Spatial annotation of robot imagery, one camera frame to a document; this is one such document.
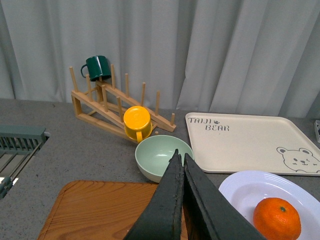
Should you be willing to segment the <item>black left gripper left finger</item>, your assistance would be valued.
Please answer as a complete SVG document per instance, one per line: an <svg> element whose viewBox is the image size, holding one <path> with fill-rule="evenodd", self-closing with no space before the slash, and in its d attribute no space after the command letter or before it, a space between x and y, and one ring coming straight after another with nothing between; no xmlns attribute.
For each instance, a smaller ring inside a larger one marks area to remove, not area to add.
<svg viewBox="0 0 320 240"><path fill-rule="evenodd" d="M126 240L179 240L182 232L184 168L176 149L145 210Z"/></svg>

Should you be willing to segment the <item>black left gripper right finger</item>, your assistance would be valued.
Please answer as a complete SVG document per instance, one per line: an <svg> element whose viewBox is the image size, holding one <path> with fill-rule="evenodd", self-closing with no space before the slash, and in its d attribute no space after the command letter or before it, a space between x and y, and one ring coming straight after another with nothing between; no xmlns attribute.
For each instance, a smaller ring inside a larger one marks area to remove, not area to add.
<svg viewBox="0 0 320 240"><path fill-rule="evenodd" d="M228 202L187 153L183 168L183 211L189 240L265 239Z"/></svg>

